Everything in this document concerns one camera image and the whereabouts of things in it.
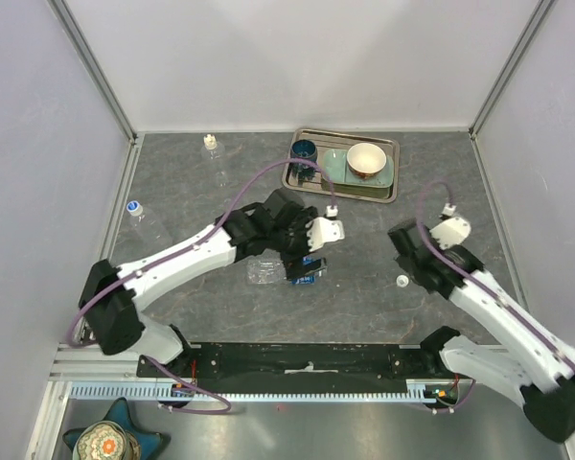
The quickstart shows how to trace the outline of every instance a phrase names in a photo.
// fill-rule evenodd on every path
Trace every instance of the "white bottle cap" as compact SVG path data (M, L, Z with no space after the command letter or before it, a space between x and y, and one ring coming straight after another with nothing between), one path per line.
M138 201L130 201L126 206L127 211L131 216L138 217L143 214L143 206Z
M207 150L214 150L218 147L218 141L213 134L204 136L204 147L206 147Z

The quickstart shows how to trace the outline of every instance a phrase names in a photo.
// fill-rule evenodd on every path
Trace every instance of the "blue cup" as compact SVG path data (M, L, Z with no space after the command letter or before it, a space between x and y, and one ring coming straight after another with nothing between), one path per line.
M317 163L317 147L312 141L301 139L291 145L289 156L291 158L302 158L303 160ZM297 163L291 165L291 172L292 174L298 174L299 177L311 177L315 175L314 168Z

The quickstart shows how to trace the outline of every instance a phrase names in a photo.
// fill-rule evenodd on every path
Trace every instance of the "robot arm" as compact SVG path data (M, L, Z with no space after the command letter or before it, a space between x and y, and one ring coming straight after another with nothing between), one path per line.
M422 347L436 354L451 372L469 376L509 398L541 433L562 442L575 431L575 373L565 362L575 364L575 348L545 329L461 245L471 226L453 212L446 206L443 221L426 229L430 240L474 280L498 293L502 302L437 259L422 242L414 219L388 233L399 252L397 262L416 284L439 292L475 318L508 353L476 345L447 327L429 336ZM555 352L545 346L544 338L555 345Z
M137 274L85 315L105 355L129 350L169 363L190 346L175 327L144 315L145 308L157 298L197 276L267 249L279 252L287 278L297 279L325 265L324 259L304 264L305 256L327 242L344 238L335 208L327 208L326 216L319 217L316 208L305 207L298 195L285 189L274 191L264 203L233 211L213 237L200 246L195 244L214 227L211 224L190 239L136 262L113 267L103 260L92 266L80 308L114 281ZM192 250L143 270L192 244Z

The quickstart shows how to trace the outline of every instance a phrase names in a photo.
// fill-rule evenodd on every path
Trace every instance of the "gray table surface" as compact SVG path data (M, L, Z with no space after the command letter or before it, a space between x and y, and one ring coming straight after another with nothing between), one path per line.
M422 187L444 177L452 185L459 212L471 221L467 247L513 292L471 141L464 132L376 132L401 146L399 194L395 202L377 204L339 199L346 238L320 251L329 269L314 285L252 285L246 261L207 273L158 299L147 313L176 325L198 341L386 342L418 343L449 325L478 343L495 343L474 320L440 295L411 283L396 286L402 274L387 230L414 216ZM285 158L291 133L226 133L221 162L200 153L201 134L147 135L129 199L151 207L179 242L220 216L229 200L254 172ZM244 197L242 205L264 201L281 186L282 169L268 173ZM444 191L431 194L425 207L434 225L446 201ZM320 210L329 198L302 194ZM145 247L122 221L112 256L114 264L138 260L155 248Z

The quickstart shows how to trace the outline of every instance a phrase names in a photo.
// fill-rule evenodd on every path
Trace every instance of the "white panel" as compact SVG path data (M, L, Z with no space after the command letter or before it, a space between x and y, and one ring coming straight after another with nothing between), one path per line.
M467 127L537 0L69 0L139 130Z
M126 152L47 3L0 0L1 459L24 457Z
M479 141L529 307L575 346L575 0L557 2Z

